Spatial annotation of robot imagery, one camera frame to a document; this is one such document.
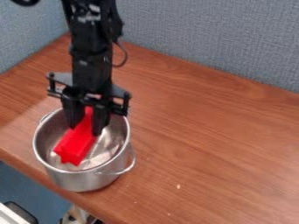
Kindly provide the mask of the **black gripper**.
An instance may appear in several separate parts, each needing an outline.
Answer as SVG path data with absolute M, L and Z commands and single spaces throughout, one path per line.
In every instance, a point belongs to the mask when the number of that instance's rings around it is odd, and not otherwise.
M 91 135 L 98 136 L 109 124 L 110 113 L 126 116 L 130 93 L 111 81 L 111 51 L 71 56 L 71 72 L 46 74 L 47 95 L 61 101 L 66 124 L 74 129 L 91 107 Z

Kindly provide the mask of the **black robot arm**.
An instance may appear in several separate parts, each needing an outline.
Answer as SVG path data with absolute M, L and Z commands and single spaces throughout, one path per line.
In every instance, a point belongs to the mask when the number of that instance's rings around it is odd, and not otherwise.
M 59 98 L 73 129 L 91 108 L 90 133 L 97 136 L 113 114 L 123 116 L 130 94 L 113 84 L 113 47 L 122 36 L 115 0 L 59 0 L 69 27 L 71 71 L 49 73 L 47 94 Z

